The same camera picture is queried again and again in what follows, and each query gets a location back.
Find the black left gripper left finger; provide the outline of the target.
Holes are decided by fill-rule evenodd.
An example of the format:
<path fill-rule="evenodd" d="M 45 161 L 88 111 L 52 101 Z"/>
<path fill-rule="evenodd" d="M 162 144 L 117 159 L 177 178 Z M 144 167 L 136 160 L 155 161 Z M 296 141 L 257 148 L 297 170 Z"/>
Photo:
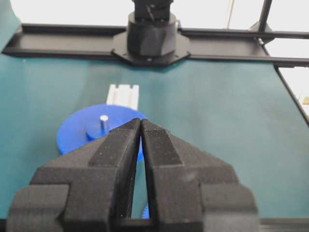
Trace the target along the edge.
<path fill-rule="evenodd" d="M 40 166 L 13 199 L 9 232 L 108 232 L 131 214 L 140 120 Z"/>

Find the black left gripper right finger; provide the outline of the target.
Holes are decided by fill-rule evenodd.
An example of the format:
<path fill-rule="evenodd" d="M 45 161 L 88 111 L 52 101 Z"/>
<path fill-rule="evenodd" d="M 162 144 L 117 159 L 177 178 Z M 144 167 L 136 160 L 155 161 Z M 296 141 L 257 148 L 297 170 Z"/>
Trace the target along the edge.
<path fill-rule="evenodd" d="M 144 119 L 151 218 L 160 232 L 256 232 L 254 195 L 229 163 Z"/>

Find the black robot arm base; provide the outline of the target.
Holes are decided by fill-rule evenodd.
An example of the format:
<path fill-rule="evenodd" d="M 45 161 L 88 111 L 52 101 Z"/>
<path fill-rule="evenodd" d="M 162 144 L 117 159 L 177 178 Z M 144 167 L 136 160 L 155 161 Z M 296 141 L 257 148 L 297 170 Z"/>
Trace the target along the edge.
<path fill-rule="evenodd" d="M 112 53 L 137 66 L 168 66 L 190 55 L 178 32 L 171 0 L 136 0 L 125 32 L 113 37 Z"/>

